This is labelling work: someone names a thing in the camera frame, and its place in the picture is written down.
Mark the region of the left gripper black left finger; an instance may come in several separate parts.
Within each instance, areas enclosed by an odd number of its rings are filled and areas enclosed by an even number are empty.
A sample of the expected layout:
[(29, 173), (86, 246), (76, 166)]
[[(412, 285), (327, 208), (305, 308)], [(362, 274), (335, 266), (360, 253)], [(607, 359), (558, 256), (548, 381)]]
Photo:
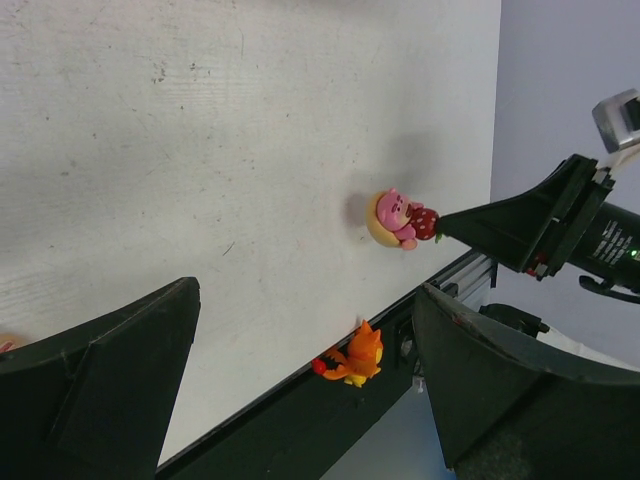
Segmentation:
[(153, 478), (200, 307), (183, 277), (3, 353), (2, 478)]

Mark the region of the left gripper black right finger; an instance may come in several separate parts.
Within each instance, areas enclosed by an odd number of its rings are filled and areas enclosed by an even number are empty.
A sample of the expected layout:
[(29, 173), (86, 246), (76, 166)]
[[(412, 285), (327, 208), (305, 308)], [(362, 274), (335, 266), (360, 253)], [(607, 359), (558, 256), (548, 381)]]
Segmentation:
[(639, 374), (549, 346), (431, 285), (413, 329), (459, 479), (636, 479)]

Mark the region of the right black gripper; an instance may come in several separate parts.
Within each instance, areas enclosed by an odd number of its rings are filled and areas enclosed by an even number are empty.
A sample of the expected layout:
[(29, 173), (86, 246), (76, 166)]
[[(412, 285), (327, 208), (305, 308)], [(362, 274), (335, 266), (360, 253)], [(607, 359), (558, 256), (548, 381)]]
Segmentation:
[(574, 154), (523, 194), (440, 217), (437, 233), (515, 272), (553, 277), (569, 262), (614, 184), (609, 167)]

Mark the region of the pink bear strawberry donut toy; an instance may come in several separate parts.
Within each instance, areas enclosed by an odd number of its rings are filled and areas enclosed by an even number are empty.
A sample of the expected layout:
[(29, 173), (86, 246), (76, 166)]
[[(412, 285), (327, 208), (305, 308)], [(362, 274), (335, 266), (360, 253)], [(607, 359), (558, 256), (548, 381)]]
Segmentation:
[(369, 200), (365, 210), (366, 227), (372, 238), (386, 248), (412, 251), (421, 241), (438, 243), (439, 214), (395, 188), (380, 191)]

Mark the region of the orange spiky creature toy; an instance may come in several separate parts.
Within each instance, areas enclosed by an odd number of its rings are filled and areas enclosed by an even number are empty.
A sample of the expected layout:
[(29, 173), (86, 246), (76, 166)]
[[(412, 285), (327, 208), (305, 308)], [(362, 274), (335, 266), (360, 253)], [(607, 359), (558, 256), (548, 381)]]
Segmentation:
[(337, 346), (330, 348), (311, 361), (311, 369), (326, 380), (343, 380), (347, 385), (361, 388), (381, 372), (383, 352), (381, 331), (363, 320), (345, 350)]

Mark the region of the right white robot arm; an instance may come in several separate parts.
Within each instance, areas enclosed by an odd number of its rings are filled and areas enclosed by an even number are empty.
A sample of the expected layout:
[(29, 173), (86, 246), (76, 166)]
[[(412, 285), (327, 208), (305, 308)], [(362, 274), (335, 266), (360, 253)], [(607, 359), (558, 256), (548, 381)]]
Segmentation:
[(439, 218), (435, 231), (537, 280), (565, 264), (602, 297), (639, 301), (639, 217), (607, 202), (610, 168), (574, 154), (540, 184), (514, 197)]

